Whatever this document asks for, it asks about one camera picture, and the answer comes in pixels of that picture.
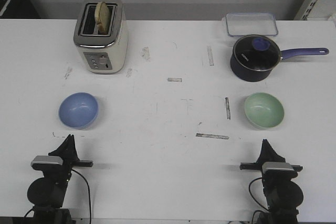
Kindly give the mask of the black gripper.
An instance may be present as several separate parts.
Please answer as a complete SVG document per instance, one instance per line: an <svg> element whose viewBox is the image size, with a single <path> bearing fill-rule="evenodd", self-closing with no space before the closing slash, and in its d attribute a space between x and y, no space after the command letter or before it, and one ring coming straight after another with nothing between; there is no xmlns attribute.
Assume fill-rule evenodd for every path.
<svg viewBox="0 0 336 224"><path fill-rule="evenodd" d="M58 179L70 179L71 171L74 167L93 166L93 161L79 159L75 145L75 137L71 134L66 137L56 150L49 152L48 156L53 158L56 162L51 166L51 173L54 173L54 177L58 177Z"/></svg>
<svg viewBox="0 0 336 224"><path fill-rule="evenodd" d="M273 147L270 145L267 139L262 141L260 155L258 157L259 162L279 162L279 163L287 163L286 159L276 153L276 151L273 149ZM263 163L241 163L239 168L240 170L258 170L261 171L261 166ZM262 173L262 176L264 178L276 178L276 179L293 179L298 176L298 173L303 170L303 166L301 165L293 165L290 164L294 172L276 172L276 171L270 171L266 174Z"/></svg>

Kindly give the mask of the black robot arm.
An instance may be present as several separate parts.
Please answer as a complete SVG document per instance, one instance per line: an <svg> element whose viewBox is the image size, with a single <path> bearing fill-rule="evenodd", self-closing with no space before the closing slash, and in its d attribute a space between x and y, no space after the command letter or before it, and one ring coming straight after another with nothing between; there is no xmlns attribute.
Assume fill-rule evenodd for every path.
<svg viewBox="0 0 336 224"><path fill-rule="evenodd" d="M258 217L252 216L251 223L297 223L297 207L303 202L301 188L292 181L303 170L300 165L292 165L278 155L267 139L262 141L261 151L254 163L241 163L241 170L257 170L261 177L252 180L248 191L252 199L263 211L256 210ZM261 180L267 206L263 206L251 192L252 183Z"/></svg>
<svg viewBox="0 0 336 224"><path fill-rule="evenodd" d="M61 145L48 155L37 155L30 166L41 171L43 177L36 179L28 187L27 198L33 207L24 215L22 223L27 220L30 223L76 223L70 210L62 207L73 172L87 185L89 223L92 223L90 186L87 179L74 168L92 167L93 161L79 159L73 134L69 134Z"/></svg>

